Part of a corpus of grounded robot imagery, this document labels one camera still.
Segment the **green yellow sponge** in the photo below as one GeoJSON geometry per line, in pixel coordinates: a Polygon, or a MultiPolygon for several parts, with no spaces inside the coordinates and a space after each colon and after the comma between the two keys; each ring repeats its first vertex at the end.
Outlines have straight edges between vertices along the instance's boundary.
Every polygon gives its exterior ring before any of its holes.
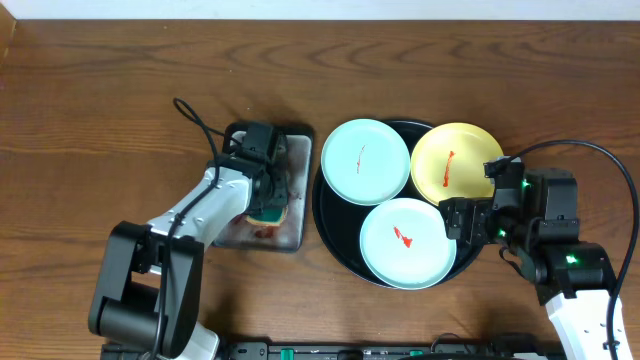
{"type": "Polygon", "coordinates": [[[287,208],[264,209],[259,214],[252,214],[246,217],[246,221],[255,226],[277,227],[285,220],[287,208]]]}

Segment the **light blue plate red blob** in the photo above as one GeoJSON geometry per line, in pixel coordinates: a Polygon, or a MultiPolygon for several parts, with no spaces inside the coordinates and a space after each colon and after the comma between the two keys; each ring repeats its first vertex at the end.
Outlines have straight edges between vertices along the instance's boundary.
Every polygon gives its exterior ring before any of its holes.
{"type": "Polygon", "coordinates": [[[386,285],[421,290],[453,268],[457,244],[447,238],[438,210],[421,200],[395,198],[376,206],[359,234],[362,258],[386,285]]]}

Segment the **yellow plate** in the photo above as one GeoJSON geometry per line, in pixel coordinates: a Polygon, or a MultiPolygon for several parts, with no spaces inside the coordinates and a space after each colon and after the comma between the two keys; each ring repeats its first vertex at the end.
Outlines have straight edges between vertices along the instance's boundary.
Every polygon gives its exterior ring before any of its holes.
{"type": "Polygon", "coordinates": [[[502,155],[501,146],[486,130],[467,123],[442,124],[416,143],[411,179],[434,205],[454,197],[490,197],[494,185],[485,177],[484,164],[502,155]]]}

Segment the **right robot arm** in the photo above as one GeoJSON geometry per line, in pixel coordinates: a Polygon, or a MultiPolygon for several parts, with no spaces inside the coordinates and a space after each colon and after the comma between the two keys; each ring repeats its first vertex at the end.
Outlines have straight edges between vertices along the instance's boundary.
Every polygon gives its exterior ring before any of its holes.
{"type": "Polygon", "coordinates": [[[535,287],[569,359],[632,354],[614,298],[614,270],[604,248],[579,238],[577,182],[565,170],[516,167],[495,177],[489,198],[440,201],[448,238],[498,244],[510,266],[535,287]]]}

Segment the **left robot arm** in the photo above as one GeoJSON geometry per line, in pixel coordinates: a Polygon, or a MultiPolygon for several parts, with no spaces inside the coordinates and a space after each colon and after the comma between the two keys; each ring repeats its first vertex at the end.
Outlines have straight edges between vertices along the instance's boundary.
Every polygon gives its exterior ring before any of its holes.
{"type": "Polygon", "coordinates": [[[290,149],[240,145],[212,159],[200,182],[144,225],[111,231],[88,315],[91,333],[149,359],[211,359],[217,335],[198,322],[206,250],[236,217],[289,210],[290,149]]]}

